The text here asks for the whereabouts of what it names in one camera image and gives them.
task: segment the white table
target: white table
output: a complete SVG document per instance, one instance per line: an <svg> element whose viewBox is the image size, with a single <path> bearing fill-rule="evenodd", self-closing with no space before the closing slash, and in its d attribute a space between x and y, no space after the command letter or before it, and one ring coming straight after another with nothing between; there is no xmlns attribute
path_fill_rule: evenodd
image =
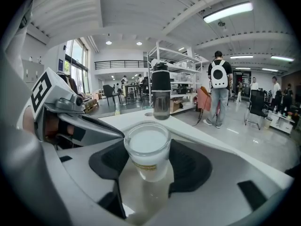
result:
<svg viewBox="0 0 301 226"><path fill-rule="evenodd" d="M269 111L268 116L272 119L270 126L288 134L292 132L293 125L291 124L291 122L295 123L292 119L284 117L281 114L273 113L272 111Z"/></svg>
<svg viewBox="0 0 301 226"><path fill-rule="evenodd" d="M218 148L226 152L237 154L244 158L246 161L254 165L260 171L262 171L266 176L271 178L277 185L282 189L288 188L293 182L293 178L289 175L241 152L240 150L229 146L228 144L202 132L173 116L170 116L167 120L160 121L155 119L153 116L145 116L146 113L152 113L153 109L143 110L133 113L126 113L117 116L110 116L105 118L99 118L100 120L116 127L117 129L126 132L136 124L142 121L156 121L157 123L165 126L170 132L175 133L183 138L196 143L203 143L207 146Z"/></svg>

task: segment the sneaker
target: sneaker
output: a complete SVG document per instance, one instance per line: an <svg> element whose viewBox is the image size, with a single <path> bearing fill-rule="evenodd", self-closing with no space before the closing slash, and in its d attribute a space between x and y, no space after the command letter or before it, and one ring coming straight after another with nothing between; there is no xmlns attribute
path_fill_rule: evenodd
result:
<svg viewBox="0 0 301 226"><path fill-rule="evenodd" d="M212 124L211 124L211 123L209 123L209 122L207 122L207 120L206 120L206 119L204 119L204 120L203 120L203 123L207 124L208 126L212 126Z"/></svg>

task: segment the ceiling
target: ceiling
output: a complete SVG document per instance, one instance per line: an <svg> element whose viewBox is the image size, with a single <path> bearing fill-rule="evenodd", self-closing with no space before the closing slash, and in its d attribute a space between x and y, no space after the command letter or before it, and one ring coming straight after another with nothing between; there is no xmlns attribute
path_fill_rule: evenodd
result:
<svg viewBox="0 0 301 226"><path fill-rule="evenodd" d="M219 9L247 1L252 2L251 12L209 24L203 20ZM290 25L271 0L35 0L32 13L29 33L49 47L92 36L98 50L150 51L160 41L161 47L176 51L193 47L209 61L220 50L233 67L279 73L296 68L301 59ZM249 54L253 59L230 59L230 55ZM271 55L295 60L272 60Z"/></svg>
<svg viewBox="0 0 301 226"><path fill-rule="evenodd" d="M109 73L109 74L99 74L97 75L97 77L103 81L111 81L113 80L112 76L114 76L114 79L116 81L116 83L121 83L121 79L123 78L123 76L125 75L127 77L127 79L130 81L133 77L135 79L138 78L138 76L135 76L135 74L141 74L141 72L130 72L130 73Z"/></svg>

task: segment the white backpack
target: white backpack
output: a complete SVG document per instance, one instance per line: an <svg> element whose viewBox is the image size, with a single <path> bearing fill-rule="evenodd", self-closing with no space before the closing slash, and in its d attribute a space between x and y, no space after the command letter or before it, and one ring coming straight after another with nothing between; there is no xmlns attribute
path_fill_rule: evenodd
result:
<svg viewBox="0 0 301 226"><path fill-rule="evenodd" d="M211 63L212 65L211 81L212 81L212 86L215 89L226 88L228 86L227 73L224 67L222 66L224 63L225 63L224 60L222 60L219 65L215 65L214 61Z"/></svg>

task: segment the black lid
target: black lid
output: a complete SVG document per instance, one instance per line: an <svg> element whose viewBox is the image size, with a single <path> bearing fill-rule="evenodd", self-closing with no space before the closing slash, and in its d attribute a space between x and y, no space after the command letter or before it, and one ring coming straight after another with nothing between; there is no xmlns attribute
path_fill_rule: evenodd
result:
<svg viewBox="0 0 301 226"><path fill-rule="evenodd" d="M154 67L154 71L157 71L157 70L168 70L168 66L164 62L156 63L156 65Z"/></svg>

